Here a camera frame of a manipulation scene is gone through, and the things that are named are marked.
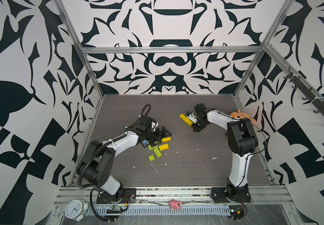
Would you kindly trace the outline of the yellow block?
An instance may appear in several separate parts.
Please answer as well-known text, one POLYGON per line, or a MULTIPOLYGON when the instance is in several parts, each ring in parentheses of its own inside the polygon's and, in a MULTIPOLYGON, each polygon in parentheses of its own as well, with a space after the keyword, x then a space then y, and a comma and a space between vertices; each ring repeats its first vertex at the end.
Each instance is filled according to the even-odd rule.
POLYGON ((162 142, 165 143, 165 142, 169 142, 171 141, 171 137, 166 137, 166 138, 163 138, 162 139, 162 142))
POLYGON ((159 148, 159 151, 164 151, 164 150, 169 149, 169 145, 166 143, 166 144, 158 146, 158 148, 159 148))
POLYGON ((179 117, 188 125, 188 126, 192 126, 193 122, 183 113, 179 115, 179 117))

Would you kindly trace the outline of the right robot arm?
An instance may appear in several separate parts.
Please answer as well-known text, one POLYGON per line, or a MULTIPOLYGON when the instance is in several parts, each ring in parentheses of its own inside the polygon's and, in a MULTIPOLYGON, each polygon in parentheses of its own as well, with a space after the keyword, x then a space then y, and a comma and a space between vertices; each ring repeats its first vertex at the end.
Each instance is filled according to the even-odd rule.
POLYGON ((232 117, 217 109, 208 109, 197 104, 194 112, 187 112, 194 132, 202 131, 207 125, 215 124, 227 131, 228 146, 232 151, 232 166, 228 181, 235 188, 247 184, 249 162, 258 146, 258 139, 249 118, 232 117))

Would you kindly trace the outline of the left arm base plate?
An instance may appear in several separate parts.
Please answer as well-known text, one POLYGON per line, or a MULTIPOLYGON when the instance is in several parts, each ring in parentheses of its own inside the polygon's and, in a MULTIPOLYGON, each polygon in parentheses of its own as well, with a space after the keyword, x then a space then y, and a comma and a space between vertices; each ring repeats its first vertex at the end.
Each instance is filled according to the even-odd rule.
POLYGON ((107 192, 99 193, 97 204, 113 204, 113 203, 129 203, 135 200, 137 189, 135 188, 120 188, 115 195, 107 192))

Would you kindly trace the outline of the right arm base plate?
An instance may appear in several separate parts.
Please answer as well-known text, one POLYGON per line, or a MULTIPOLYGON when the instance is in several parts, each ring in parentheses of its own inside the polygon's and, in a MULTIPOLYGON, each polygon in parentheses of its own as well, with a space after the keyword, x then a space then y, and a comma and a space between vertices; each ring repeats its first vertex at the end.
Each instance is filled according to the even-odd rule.
POLYGON ((228 185, 225 188, 214 187, 211 189, 210 197, 215 203, 231 203, 231 202, 250 202, 251 195, 248 190, 248 186, 234 187, 228 185))

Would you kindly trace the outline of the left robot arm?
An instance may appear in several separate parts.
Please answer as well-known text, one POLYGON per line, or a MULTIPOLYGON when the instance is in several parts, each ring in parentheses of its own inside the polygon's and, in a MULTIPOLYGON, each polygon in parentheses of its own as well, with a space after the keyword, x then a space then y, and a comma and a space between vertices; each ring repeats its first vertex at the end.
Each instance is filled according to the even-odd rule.
POLYGON ((166 127, 158 127, 159 123, 148 116, 150 110, 151 105, 145 105, 138 119, 125 127, 122 135, 104 142, 95 140, 88 145, 76 168, 79 188, 92 187, 121 198, 123 185, 111 175, 115 157, 138 144, 153 148, 172 136, 166 127))

